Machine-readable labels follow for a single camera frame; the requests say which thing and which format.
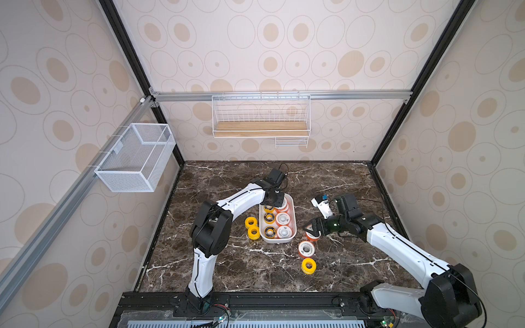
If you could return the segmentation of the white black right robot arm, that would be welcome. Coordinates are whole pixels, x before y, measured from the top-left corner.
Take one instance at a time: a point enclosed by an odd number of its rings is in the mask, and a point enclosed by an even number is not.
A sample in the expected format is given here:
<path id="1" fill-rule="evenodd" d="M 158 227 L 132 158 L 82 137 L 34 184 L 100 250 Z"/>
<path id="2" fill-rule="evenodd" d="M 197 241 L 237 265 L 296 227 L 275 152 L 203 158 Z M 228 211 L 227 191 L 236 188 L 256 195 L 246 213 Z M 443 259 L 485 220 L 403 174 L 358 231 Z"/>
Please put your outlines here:
<path id="1" fill-rule="evenodd" d="M 405 288 L 381 280 L 367 284 L 360 289 L 363 312 L 396 310 L 422 318 L 430 327 L 466 327 L 478 317 L 488 317 L 473 274 L 466 266 L 451 265 L 432 256 L 395 232 L 380 216 L 363 213 L 354 194 L 333 199 L 336 213 L 326 195 L 317 195 L 311 202 L 321 217 L 306 224 L 305 232 L 314 237 L 348 232 L 384 252 L 421 286 Z"/>

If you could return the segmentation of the white plastic storage box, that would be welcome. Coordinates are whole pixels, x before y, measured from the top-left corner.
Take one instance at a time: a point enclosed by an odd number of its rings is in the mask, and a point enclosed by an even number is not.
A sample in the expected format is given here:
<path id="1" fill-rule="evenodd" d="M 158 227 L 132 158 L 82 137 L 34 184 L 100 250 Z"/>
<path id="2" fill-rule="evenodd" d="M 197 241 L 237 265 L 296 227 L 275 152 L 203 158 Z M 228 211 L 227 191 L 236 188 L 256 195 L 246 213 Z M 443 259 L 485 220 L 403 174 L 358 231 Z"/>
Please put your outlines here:
<path id="1" fill-rule="evenodd" d="M 263 217 L 265 215 L 265 211 L 263 209 L 263 205 L 259 205 L 258 206 L 258 211 L 259 211 L 259 216 L 258 216 L 258 227 L 260 229 L 260 234 L 261 234 L 261 237 L 262 239 L 267 242 L 267 243 L 289 243 L 292 241 L 292 239 L 296 236 L 297 234 L 297 230 L 298 230 L 298 225 L 297 225 L 297 221 L 296 221 L 296 216 L 295 216 L 295 209 L 294 209 L 294 201 L 292 199 L 292 197 L 289 195 L 289 194 L 285 194 L 284 195 L 284 198 L 286 198 L 289 202 L 289 210 L 287 211 L 287 213 L 290 215 L 291 217 L 291 223 L 288 225 L 292 230 L 293 230 L 293 236 L 289 239 L 279 239 L 277 238 L 277 236 L 274 238 L 274 239 L 267 239 L 265 236 L 264 236 L 264 230 L 266 227 L 268 226 L 273 226 L 276 228 L 276 230 L 278 230 L 278 225 L 276 224 L 276 221 L 271 224 L 271 225 L 267 225 L 264 220 L 263 220 Z"/>

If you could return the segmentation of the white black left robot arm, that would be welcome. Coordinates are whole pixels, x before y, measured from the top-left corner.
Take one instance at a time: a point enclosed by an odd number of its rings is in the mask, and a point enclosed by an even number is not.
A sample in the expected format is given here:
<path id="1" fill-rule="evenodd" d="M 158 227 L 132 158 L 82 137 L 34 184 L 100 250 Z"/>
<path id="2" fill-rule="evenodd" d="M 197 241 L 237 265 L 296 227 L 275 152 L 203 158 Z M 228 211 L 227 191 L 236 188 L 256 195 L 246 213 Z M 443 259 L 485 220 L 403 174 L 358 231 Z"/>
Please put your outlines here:
<path id="1" fill-rule="evenodd" d="M 202 203 L 190 230 L 194 263 L 185 290 L 187 300 L 197 310 L 202 311 L 211 304 L 217 255 L 227 246 L 232 223 L 254 206 L 283 205 L 281 184 L 286 177 L 285 173 L 273 168 L 268 176 L 252 179 L 236 194 L 217 202 L 207 200 Z"/>

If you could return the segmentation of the orange white tape roll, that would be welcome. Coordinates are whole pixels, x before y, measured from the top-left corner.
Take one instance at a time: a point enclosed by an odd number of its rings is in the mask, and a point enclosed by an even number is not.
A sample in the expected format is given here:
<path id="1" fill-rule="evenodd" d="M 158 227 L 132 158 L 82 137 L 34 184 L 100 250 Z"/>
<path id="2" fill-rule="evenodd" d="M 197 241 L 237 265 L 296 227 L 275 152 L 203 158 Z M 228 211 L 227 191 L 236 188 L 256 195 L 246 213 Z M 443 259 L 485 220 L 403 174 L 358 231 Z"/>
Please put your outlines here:
<path id="1" fill-rule="evenodd" d="M 286 198 L 283 199 L 283 203 L 281 207 L 275 208 L 278 213 L 287 212 L 289 210 L 289 202 Z"/>
<path id="2" fill-rule="evenodd" d="M 288 213 L 280 212 L 276 215 L 276 224 L 278 226 L 288 226 L 291 223 L 291 217 Z"/>
<path id="3" fill-rule="evenodd" d="M 310 234 L 308 232 L 306 232 L 305 235 L 306 235 L 307 239 L 309 241 L 311 241 L 311 242 L 315 242 L 315 241 L 318 241 L 320 239 L 319 236 L 313 236 L 312 234 Z"/>
<path id="4" fill-rule="evenodd" d="M 287 225 L 281 225 L 277 230 L 277 238 L 289 239 L 293 236 L 293 230 Z"/>
<path id="5" fill-rule="evenodd" d="M 298 245 L 298 252 L 302 258 L 312 258 L 315 253 L 315 247 L 310 241 L 302 241 Z"/>

